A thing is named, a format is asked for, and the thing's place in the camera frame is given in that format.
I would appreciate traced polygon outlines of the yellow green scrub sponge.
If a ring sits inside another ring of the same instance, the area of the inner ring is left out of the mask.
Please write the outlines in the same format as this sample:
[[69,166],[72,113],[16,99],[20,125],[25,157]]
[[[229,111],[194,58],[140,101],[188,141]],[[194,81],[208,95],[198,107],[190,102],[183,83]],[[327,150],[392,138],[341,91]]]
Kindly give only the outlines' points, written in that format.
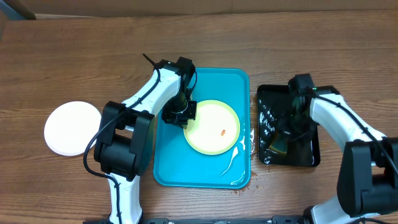
[[288,150],[288,141],[283,136],[280,137],[279,132],[276,131],[268,149],[274,153],[285,155]]

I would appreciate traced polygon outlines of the yellow-green plate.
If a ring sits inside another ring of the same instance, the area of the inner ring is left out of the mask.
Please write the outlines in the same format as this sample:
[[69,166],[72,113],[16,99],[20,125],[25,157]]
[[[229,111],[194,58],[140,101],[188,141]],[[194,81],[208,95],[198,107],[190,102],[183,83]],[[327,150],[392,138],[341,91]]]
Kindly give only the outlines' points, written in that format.
[[197,104],[196,118],[188,122],[183,133],[194,150],[214,156],[228,151],[236,143],[240,121],[226,103],[205,100]]

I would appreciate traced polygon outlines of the white plate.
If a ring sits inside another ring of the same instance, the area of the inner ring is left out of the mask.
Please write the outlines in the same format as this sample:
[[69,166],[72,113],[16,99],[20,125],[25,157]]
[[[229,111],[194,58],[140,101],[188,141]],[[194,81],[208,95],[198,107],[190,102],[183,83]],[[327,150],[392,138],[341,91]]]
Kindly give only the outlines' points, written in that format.
[[56,108],[47,118],[44,139],[48,147],[61,156],[83,154],[99,130],[101,114],[84,101],[71,101]]

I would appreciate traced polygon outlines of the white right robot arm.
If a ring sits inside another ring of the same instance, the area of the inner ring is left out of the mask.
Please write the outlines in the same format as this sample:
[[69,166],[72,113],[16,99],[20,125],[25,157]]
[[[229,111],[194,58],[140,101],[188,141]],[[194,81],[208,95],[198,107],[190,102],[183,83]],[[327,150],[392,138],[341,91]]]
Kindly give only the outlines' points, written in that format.
[[299,223],[364,223],[397,211],[397,138],[389,138],[361,119],[333,86],[289,85],[292,111],[278,128],[291,141],[302,139],[314,123],[343,152],[336,196],[307,208]]

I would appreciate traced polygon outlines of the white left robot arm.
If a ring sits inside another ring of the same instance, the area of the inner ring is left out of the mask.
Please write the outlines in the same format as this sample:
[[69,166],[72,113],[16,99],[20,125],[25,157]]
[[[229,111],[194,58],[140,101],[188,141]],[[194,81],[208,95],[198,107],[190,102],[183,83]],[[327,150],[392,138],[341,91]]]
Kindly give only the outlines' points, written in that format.
[[186,128],[197,113],[191,99],[198,75],[192,60],[180,57],[176,62],[153,63],[150,80],[132,97],[103,108],[98,132],[88,143],[101,172],[86,170],[108,180],[111,191],[111,214],[104,223],[139,223],[139,183],[152,157],[154,120]]

